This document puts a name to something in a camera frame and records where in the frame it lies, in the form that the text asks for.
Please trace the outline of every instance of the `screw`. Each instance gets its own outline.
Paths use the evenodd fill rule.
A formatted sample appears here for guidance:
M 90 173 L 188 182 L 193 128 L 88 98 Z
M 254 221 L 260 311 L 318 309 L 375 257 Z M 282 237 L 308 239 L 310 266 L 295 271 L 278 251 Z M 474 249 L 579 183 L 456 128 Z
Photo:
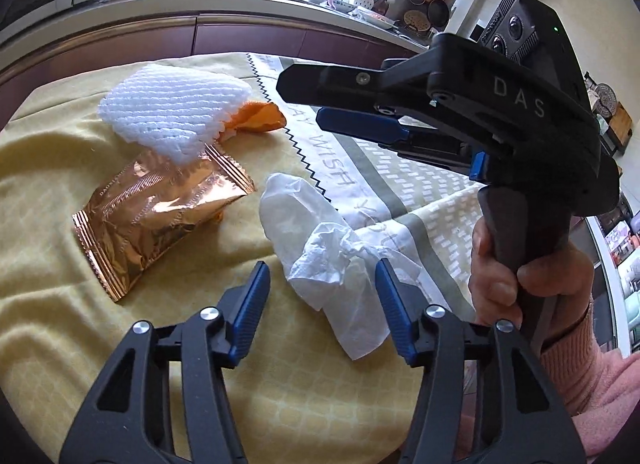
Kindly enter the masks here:
M 513 323 L 511 323 L 508 319 L 499 319 L 496 323 L 495 323 L 495 327 L 500 331 L 500 332 L 513 332 Z
M 439 305 L 430 305 L 424 311 L 427 316 L 432 318 L 442 318 L 444 316 L 444 307 Z
M 144 334 L 145 332 L 148 332 L 150 328 L 151 325 L 149 325 L 148 321 L 139 321 L 133 324 L 133 332 L 136 334 Z
M 433 95 L 433 99 L 435 99 L 436 101 L 449 101 L 449 100 L 453 100 L 455 99 L 455 97 L 453 97 L 452 94 L 449 94 L 448 92 L 436 92 Z
M 383 116 L 394 116 L 396 114 L 396 111 L 389 107 L 376 106 L 375 109 Z
M 358 72 L 358 74 L 356 74 L 356 83 L 358 85 L 368 85 L 370 81 L 371 76 L 366 72 Z
M 207 307 L 200 311 L 200 317 L 207 321 L 216 319 L 218 316 L 220 316 L 220 311 L 215 307 Z

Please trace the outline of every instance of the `white tissue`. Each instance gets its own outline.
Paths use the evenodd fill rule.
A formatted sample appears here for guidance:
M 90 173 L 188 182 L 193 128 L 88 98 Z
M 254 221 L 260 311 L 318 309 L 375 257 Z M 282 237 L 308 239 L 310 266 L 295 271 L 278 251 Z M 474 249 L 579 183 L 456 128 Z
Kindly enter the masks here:
M 260 222 L 287 281 L 311 307 L 324 311 L 352 360 L 374 351 L 389 334 L 374 286 L 381 258 L 390 260 L 401 282 L 418 285 L 430 303 L 442 302 L 424 268 L 391 248 L 363 242 L 299 177 L 275 173 L 267 179 Z
M 185 164 L 218 138 L 251 92 L 227 74 L 151 64 L 109 92 L 98 115 L 127 142 Z

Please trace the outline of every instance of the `blue gripper pad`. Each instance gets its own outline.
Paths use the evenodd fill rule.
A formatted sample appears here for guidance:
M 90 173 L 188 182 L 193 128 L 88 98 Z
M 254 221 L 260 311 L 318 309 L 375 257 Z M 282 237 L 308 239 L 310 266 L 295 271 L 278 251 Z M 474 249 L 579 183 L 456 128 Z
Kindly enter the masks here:
M 379 144 L 393 144 L 397 140 L 409 137 L 409 131 L 402 127 L 397 118 L 381 114 L 323 107 L 318 110 L 316 123 L 326 132 L 335 132 Z
M 376 291 L 385 312 L 386 322 L 391 331 L 396 351 L 409 366 L 414 366 L 418 351 L 415 348 L 414 325 L 411 311 L 408 311 L 399 293 L 399 288 L 413 287 L 420 296 L 422 291 L 413 285 L 404 285 L 398 281 L 396 274 L 389 263 L 383 258 L 376 264 Z
M 230 336 L 227 335 L 231 343 L 229 359 L 235 365 L 249 353 L 270 288 L 269 267 L 264 262 L 258 262 L 245 286 L 239 288 L 240 293 L 234 311 L 231 315 L 225 316 L 230 329 Z

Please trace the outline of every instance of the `white mesh scrubber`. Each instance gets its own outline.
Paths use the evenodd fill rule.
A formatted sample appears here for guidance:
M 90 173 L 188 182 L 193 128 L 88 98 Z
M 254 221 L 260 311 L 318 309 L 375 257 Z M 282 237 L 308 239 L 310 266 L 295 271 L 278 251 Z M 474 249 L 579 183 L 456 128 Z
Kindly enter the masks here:
M 109 92 L 98 115 L 127 142 L 185 164 L 218 138 L 251 92 L 227 74 L 152 64 Z

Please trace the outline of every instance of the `kitchen shelf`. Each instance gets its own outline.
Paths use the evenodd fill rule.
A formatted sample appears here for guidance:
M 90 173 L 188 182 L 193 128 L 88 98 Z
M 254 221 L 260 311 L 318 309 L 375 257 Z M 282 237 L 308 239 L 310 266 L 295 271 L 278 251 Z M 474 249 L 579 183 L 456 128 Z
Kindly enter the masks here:
M 604 272 L 607 289 L 609 291 L 610 308 L 612 312 L 612 321 L 614 323 L 614 332 L 616 333 L 616 341 L 623 357 L 631 354 L 631 338 L 626 322 L 625 297 L 622 291 L 622 282 L 616 264 L 609 253 L 607 242 L 604 234 L 600 229 L 600 224 L 596 217 L 588 217 L 586 222 L 591 231 L 591 236 L 596 244 L 600 260 L 602 262 L 602 270 Z

